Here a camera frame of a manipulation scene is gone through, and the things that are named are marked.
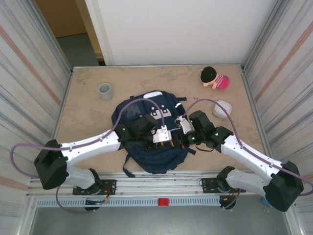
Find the wire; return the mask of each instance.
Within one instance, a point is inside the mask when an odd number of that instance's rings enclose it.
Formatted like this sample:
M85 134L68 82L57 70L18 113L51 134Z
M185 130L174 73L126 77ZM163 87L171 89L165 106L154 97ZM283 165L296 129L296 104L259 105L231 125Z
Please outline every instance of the wire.
M168 131L177 131L177 130L181 130L180 128L174 128L174 129L171 129L171 130L168 130Z
M108 131L108 133L106 133L104 136L102 136L102 138L106 138L107 136L109 136L109 134L111 134L115 128L117 127L119 121L121 120L121 117L122 117L122 113L132 104L136 103L136 102L139 102L139 101L148 101L150 103L153 103L156 108L160 111L160 114L161 114L161 118L162 118L162 126L165 125L165 121L164 121L164 116L163 116L163 112L161 111L160 107L158 106L157 103L155 103L153 100L151 99L145 99L145 98L139 98L139 99L135 99L131 102L129 102L127 105L125 105L120 113L118 114L118 117L117 117L117 120L114 124L114 126L112 127L111 130ZM34 179L38 179L39 176L38 175L33 175L33 174L29 174L23 170L21 170L17 164L15 163L14 161L14 158L13 158L13 154L14 154L14 150L17 148L17 147L31 147L31 148L36 148L36 149L40 149L40 150L49 150L49 151L64 151L64 150L71 150L71 149L76 149L76 148L81 148L81 147L86 147L86 146L89 146L89 145L92 145L94 143L97 143L101 141L101 139L96 139L96 140L93 140L91 142L88 142L88 143L83 143L83 144L79 144L79 145L74 145L72 147L64 147L64 148L53 148L53 147L46 147L46 146L40 146L40 145L34 145L34 144L29 144L29 143L18 143L16 145L14 145L11 150L10 150L10 161L11 161L11 164L12 166L15 168L15 170L17 170L19 173L23 174L23 175L26 175L28 177L31 177L31 178L34 178Z
M241 189L239 189L237 196L235 197L235 199L229 203L226 207L223 207L224 210L226 210L228 207L230 207L231 205L233 205L235 203L235 201L238 199L239 194L241 193Z
M67 209L67 208L63 207L63 206L61 205L59 199L58 199L58 193L59 193L60 187L61 187L61 186L58 186L57 191L56 191L56 193L55 193L55 200L57 201L58 206L59 206L62 210L66 211L66 212L68 212L68 213L71 213L71 214L88 214L88 213L94 212L94 211L83 211L83 212L82 212L82 211L73 211L73 210L70 210L70 209Z
M240 140L240 138L239 138L237 129L236 129L235 124L234 124L233 120L231 119L230 115L227 113L227 111L226 111L218 102L216 102L216 101L214 101L214 100L212 100L212 99L199 99L199 100L195 101L194 103L192 103L192 104L189 106L189 108L186 110L186 112L183 114L183 116L187 116L187 113L189 112L189 110L190 110L196 103L198 103L198 102L200 102L200 101L210 101L210 102L213 102L214 104L216 104L217 106L219 106L219 107L223 110L223 112L224 112L224 113L226 114L226 116L228 117L228 119L229 119L229 121L230 121L230 123L231 123L231 126L232 126L233 129L234 129L234 133L235 133L236 139L237 139L238 144L240 145L240 147L241 147L242 149L244 149L246 152L248 152L249 154L251 154L253 157L255 157L255 158L257 158L257 159L263 161L264 163L266 163L266 164L268 164L268 165L270 165L270 166L272 166L272 167L274 167L274 168L276 168L276 169L278 169L278 170L281 170L281 171L283 171L283 172L285 172L285 173L287 173L287 174L289 174L289 175L292 175L292 176L294 176L294 177L296 177L296 178L298 178L298 179L300 179L300 180L303 180L303 181L307 182L309 185L312 186L311 191L302 193L302 194L300 194L299 196L308 196L308 195L311 195L311 194L313 193L313 182L311 182L310 180L308 180L307 178L305 178L305 177L303 177L303 176L301 176L301 175L297 175L297 174L295 174L295 173L293 173L293 172L291 172L291 171L289 171L289 170L283 169L283 168L280 167L280 166L277 166L277 165L272 164L271 162L269 162L269 161L267 161L267 160L261 158L260 156L258 156L257 154L253 153L253 152L250 151L248 148L246 148L246 147L242 144L242 142L241 142L241 140Z
M109 196L111 195L111 189L110 189L110 187L107 186L107 185L101 185L100 187L101 187L102 191L107 195L106 198L109 199ZM108 192L109 192L109 193L106 192L106 190L105 190L104 187L108 187L108 189L109 189Z
M202 149L202 148L198 148L197 146L196 146L196 149L198 149L198 150L200 150L202 152L212 152L214 150L214 148L212 148L210 150L205 150L205 149Z
M232 192L234 192L234 189L231 189L231 190L230 190L230 193L229 193L227 196L231 195Z

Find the gray cup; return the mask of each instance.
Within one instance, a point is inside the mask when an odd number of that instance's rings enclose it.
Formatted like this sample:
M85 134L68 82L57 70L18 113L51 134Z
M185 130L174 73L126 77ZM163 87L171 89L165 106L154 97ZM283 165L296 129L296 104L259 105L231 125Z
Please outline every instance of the gray cup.
M108 83L103 83L101 84L99 87L98 87L98 90L101 94L101 97L104 99L104 100L109 100L109 99L112 99L113 97L113 91L112 91L112 88L111 86L108 84Z

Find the red clip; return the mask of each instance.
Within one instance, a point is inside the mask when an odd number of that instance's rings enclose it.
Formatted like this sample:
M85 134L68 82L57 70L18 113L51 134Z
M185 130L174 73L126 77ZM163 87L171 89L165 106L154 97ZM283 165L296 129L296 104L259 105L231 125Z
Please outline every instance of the red clip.
M170 200L168 198L159 198L157 205L159 207L168 207L170 205Z

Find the beige table surface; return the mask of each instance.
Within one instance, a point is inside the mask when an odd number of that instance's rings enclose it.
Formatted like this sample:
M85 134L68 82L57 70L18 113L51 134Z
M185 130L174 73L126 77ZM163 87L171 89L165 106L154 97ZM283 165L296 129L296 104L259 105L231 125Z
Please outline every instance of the beige table surface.
M229 102L232 105L230 116L240 138L263 152L238 66L213 67L219 74L230 78L230 85L226 90L212 90L211 87L202 85L200 70L204 66L76 68L57 140L59 143L72 142L101 134L112 127L111 115L120 102L132 95L163 90L177 97L186 96L187 101L182 102L185 109L200 98ZM111 84L114 97L110 101L101 99L98 93L98 86L101 83ZM222 125L232 130L227 119L213 115L213 107L213 103L203 101L196 104L191 111L202 110L215 126ZM122 172L126 154L124 149L101 154L80 162L77 167L94 168L97 172ZM246 169L237 160L217 151L211 153L197 151L196 155L188 154L185 161L175 170L221 170L227 165ZM133 159L127 162L126 168L132 172L143 171Z

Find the black hat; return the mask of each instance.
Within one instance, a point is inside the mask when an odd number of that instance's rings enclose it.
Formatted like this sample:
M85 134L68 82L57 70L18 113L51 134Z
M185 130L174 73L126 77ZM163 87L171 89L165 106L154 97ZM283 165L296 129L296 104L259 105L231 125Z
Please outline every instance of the black hat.
M217 73L211 66L205 67L201 72L201 81L203 83L211 82L216 77Z

